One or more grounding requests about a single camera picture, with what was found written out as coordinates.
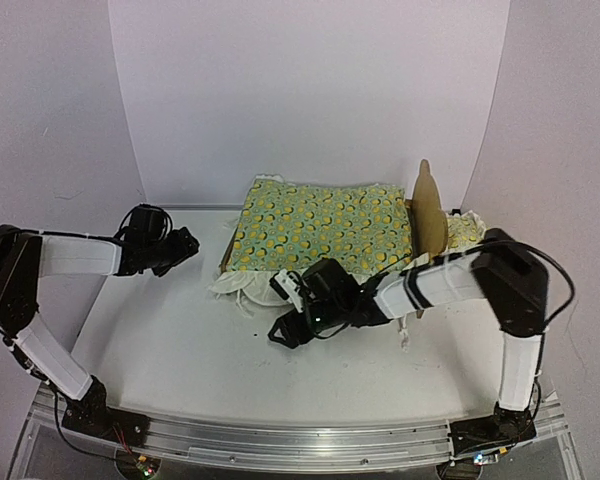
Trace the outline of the lemon print ruffled mattress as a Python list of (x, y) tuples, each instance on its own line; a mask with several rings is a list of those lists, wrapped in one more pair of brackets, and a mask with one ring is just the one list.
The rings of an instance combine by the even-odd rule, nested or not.
[(260, 307), (288, 306), (268, 336), (295, 349), (348, 327), (387, 324), (373, 290), (414, 256), (402, 187), (302, 185), (259, 176), (210, 290)]

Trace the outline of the wooden pet bed frame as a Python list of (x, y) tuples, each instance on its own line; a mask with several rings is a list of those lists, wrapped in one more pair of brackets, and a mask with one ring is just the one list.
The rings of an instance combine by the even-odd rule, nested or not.
[(302, 273), (334, 259), (358, 281), (399, 271), (447, 248), (447, 219), (427, 161), (412, 195), (392, 184), (318, 186), (257, 177), (211, 284), (215, 295), (233, 295), (262, 307), (282, 300), (269, 289), (281, 269)]

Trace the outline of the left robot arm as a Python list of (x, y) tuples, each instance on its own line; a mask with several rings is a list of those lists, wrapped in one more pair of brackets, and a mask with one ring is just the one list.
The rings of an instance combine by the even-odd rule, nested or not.
[(51, 332), (39, 285), (48, 277), (163, 277), (198, 254), (199, 241), (161, 207), (139, 204), (112, 236), (0, 226), (0, 336), (21, 367), (65, 397), (81, 401), (96, 379)]

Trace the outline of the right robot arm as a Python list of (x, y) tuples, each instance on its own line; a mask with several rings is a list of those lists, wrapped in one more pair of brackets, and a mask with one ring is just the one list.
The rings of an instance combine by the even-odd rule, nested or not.
[(546, 331), (576, 294), (556, 260), (498, 228), (464, 251), (402, 271), (385, 268), (364, 282), (325, 258), (304, 273), (281, 270), (269, 285), (292, 308), (275, 320), (268, 338), (288, 349), (348, 327), (375, 327), (433, 307), (486, 301), (504, 335), (496, 403), (503, 412), (528, 409)]

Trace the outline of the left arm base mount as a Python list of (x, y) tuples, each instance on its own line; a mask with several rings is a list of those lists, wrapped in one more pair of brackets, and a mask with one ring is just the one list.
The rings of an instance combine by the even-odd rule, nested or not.
[(110, 407), (106, 387), (91, 376), (91, 384), (79, 400), (67, 398), (61, 426), (128, 448), (140, 448), (145, 446), (150, 419), (144, 414)]

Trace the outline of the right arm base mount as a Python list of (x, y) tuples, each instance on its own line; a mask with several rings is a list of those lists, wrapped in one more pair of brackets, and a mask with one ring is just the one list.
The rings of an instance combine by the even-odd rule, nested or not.
[(496, 404), (491, 415), (451, 422), (451, 457), (468, 458), (532, 440), (536, 437), (534, 420), (529, 409), (506, 410)]

